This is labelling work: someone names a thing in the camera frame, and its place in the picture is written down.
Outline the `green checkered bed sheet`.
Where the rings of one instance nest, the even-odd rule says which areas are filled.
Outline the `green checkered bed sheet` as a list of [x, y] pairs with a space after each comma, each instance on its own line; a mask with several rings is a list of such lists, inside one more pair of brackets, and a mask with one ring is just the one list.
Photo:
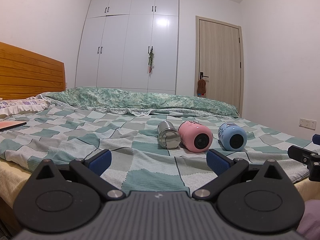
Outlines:
[[99, 113], [74, 107], [50, 106], [39, 113], [20, 113], [8, 117], [23, 126], [1, 133], [1, 157], [33, 171], [43, 159], [57, 165], [75, 158], [90, 158], [110, 150], [112, 162], [102, 177], [124, 192], [186, 191], [193, 192], [215, 178], [207, 166], [206, 154], [193, 153], [180, 146], [162, 148], [157, 141], [158, 124], [169, 121], [175, 127], [194, 121], [218, 136], [219, 127], [232, 122], [248, 136], [242, 152], [229, 152], [214, 139], [211, 148], [229, 158], [243, 158], [253, 164], [276, 160], [293, 182], [308, 175], [303, 164], [287, 155], [296, 145], [315, 152], [319, 146], [242, 118], [212, 114], [160, 112], [146, 116]]

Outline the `white wardrobe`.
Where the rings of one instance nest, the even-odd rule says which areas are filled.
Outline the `white wardrobe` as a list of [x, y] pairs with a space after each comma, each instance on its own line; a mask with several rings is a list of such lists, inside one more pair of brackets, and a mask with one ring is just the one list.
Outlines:
[[75, 86], [175, 94], [178, 24], [179, 0], [91, 0]]

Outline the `pink book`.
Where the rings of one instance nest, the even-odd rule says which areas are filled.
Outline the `pink book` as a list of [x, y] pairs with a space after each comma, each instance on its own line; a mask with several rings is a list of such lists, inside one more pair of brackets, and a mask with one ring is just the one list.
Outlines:
[[0, 122], [0, 131], [6, 131], [7, 129], [19, 127], [26, 125], [26, 121], [1, 121]]

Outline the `green floral quilt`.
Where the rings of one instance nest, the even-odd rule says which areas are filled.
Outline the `green floral quilt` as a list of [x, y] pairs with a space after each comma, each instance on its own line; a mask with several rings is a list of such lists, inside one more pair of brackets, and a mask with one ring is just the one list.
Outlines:
[[130, 92], [115, 88], [78, 87], [63, 92], [44, 92], [36, 98], [56, 106], [70, 106], [102, 113], [131, 113], [135, 116], [169, 112], [199, 117], [240, 116], [235, 106], [222, 101], [195, 96]]

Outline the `floral ruffled pillow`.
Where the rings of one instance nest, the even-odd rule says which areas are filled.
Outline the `floral ruffled pillow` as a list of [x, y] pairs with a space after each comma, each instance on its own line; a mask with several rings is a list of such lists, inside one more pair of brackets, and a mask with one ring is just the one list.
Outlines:
[[41, 112], [49, 107], [49, 102], [43, 99], [17, 99], [0, 102], [1, 119], [16, 115]]

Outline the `stainless steel cup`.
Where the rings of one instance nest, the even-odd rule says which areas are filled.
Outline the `stainless steel cup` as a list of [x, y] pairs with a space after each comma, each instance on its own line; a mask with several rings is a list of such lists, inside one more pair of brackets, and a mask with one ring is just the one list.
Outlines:
[[178, 148], [181, 142], [180, 134], [174, 125], [169, 121], [162, 121], [158, 124], [158, 143], [167, 150]]

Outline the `pink cup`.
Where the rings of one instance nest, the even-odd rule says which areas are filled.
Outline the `pink cup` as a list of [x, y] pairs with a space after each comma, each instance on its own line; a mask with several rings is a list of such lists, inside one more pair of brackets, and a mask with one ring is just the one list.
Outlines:
[[185, 148], [194, 153], [206, 152], [213, 141], [211, 130], [196, 121], [183, 122], [178, 133]]

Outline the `hanging green ornament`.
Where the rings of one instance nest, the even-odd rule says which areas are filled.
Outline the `hanging green ornament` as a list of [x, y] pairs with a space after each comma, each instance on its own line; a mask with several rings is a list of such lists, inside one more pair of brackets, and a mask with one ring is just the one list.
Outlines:
[[153, 60], [154, 60], [154, 53], [153, 53], [153, 48], [150, 49], [149, 52], [149, 59], [148, 59], [148, 73], [152, 73], [152, 68], [153, 68]]

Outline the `wooden headboard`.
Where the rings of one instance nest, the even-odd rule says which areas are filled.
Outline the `wooden headboard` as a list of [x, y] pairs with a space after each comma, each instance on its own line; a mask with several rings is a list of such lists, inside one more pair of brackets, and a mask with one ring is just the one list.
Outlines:
[[1, 43], [1, 99], [25, 99], [66, 89], [64, 63]]

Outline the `wooden door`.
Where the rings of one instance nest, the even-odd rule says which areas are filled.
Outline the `wooden door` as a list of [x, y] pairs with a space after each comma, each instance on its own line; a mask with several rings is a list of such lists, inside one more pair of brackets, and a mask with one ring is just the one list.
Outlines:
[[242, 113], [244, 98], [244, 49], [242, 28], [196, 16], [195, 88], [200, 72], [206, 81], [205, 98], [226, 102]]

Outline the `wall power socket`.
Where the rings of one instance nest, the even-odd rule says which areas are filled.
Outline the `wall power socket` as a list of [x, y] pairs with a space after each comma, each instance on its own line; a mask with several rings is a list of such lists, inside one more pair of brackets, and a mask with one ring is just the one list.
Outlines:
[[300, 118], [299, 120], [299, 127], [311, 129], [314, 131], [316, 130], [316, 124], [317, 124], [317, 121], [315, 120], [309, 120], [304, 118]]

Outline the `light blue cup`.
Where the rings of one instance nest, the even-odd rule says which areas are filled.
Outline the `light blue cup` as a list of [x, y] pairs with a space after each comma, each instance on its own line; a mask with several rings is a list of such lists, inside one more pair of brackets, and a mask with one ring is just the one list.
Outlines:
[[218, 139], [225, 150], [240, 152], [247, 144], [247, 133], [235, 123], [226, 122], [218, 129]]

